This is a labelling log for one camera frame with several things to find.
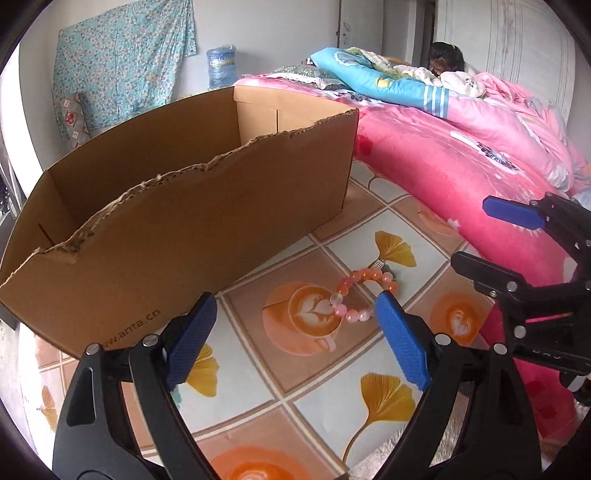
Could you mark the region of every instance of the ginkgo leaf pattern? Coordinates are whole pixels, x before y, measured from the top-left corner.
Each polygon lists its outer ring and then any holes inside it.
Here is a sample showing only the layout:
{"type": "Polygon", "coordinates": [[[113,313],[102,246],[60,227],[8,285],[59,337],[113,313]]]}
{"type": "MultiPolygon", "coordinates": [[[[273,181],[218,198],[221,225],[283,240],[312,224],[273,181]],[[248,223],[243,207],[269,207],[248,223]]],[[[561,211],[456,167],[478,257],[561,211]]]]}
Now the ginkgo leaf pattern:
{"type": "Polygon", "coordinates": [[[398,377],[369,373],[361,377],[361,396],[368,409],[368,417],[353,435],[345,449],[343,463],[347,461],[351,447],[359,435],[377,421],[409,421],[416,408],[413,391],[401,385],[398,377]]]}
{"type": "Polygon", "coordinates": [[[51,431],[55,432],[57,430],[57,421],[59,416],[56,410],[56,402],[53,400],[51,392],[46,385],[44,385],[43,389],[41,390],[41,399],[43,400],[43,406],[38,408],[38,410],[45,415],[51,431]]]}
{"type": "Polygon", "coordinates": [[[378,260],[394,262],[404,267],[417,266],[410,245],[398,235],[380,230],[375,232],[375,244],[379,250],[378,260]]]}
{"type": "Polygon", "coordinates": [[[212,355],[213,349],[205,344],[187,378],[187,383],[204,397],[217,395],[217,371],[220,367],[212,355]]]}

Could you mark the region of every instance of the coffee cup print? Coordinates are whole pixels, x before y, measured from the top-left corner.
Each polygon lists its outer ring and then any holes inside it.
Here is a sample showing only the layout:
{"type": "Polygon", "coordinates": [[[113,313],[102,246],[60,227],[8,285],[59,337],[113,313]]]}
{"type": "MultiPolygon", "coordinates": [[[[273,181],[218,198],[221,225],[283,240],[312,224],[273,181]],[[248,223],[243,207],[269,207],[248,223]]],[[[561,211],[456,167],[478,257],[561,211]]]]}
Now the coffee cup print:
{"type": "Polygon", "coordinates": [[[276,288],[262,308],[271,342],[293,355],[334,352],[342,318],[334,314],[330,295],[324,287],[301,281],[276,288]]]}
{"type": "Polygon", "coordinates": [[[312,480],[299,460],[254,445],[227,450],[213,458],[211,466],[222,480],[312,480]]]}
{"type": "Polygon", "coordinates": [[[429,326],[434,333],[446,333],[458,344],[470,346],[488,312],[470,294],[451,292],[433,305],[429,326]]]}

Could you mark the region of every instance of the cushion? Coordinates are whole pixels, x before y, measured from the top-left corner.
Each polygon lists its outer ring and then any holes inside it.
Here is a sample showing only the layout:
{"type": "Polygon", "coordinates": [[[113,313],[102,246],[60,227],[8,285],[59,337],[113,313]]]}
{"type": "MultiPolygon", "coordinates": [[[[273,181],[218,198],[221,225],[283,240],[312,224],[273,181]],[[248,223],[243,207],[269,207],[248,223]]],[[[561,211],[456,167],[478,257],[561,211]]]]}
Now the cushion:
{"type": "Polygon", "coordinates": [[[330,72],[312,65],[293,65],[282,67],[272,73],[263,75],[266,78],[284,79],[300,85],[320,90],[348,89],[347,85],[330,72]]]}
{"type": "Polygon", "coordinates": [[[64,99],[61,103],[61,114],[66,124],[68,137],[70,137],[72,150],[77,149],[90,140],[90,134],[86,126],[78,92],[64,99]]]}

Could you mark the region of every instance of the beaded bracelet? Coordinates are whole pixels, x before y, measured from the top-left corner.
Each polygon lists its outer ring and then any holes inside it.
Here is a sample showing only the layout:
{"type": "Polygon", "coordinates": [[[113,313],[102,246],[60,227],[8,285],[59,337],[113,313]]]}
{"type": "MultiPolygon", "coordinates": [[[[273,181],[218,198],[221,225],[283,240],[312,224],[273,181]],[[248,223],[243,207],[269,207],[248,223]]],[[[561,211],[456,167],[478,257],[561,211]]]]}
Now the beaded bracelet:
{"type": "Polygon", "coordinates": [[[364,268],[363,270],[353,270],[351,275],[345,277],[336,289],[336,293],[330,296],[330,304],[337,317],[344,317],[349,323],[367,322],[373,315],[368,309],[360,312],[354,309],[348,309],[343,304],[343,299],[349,294],[349,289],[356,283],[372,280],[381,285],[395,295],[398,292],[398,284],[394,281],[394,276],[389,273],[383,273],[379,268],[364,268]]]}

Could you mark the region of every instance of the black hair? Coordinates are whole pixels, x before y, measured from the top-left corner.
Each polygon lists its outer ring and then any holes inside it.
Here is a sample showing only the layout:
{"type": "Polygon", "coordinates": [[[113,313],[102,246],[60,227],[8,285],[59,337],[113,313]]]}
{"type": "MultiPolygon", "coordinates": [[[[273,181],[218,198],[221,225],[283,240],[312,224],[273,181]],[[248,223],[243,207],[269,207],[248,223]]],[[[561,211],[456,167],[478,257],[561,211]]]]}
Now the black hair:
{"type": "Polygon", "coordinates": [[[436,60],[452,72],[463,72],[466,68],[462,51],[449,43],[436,41],[429,47],[429,61],[436,60]]]}

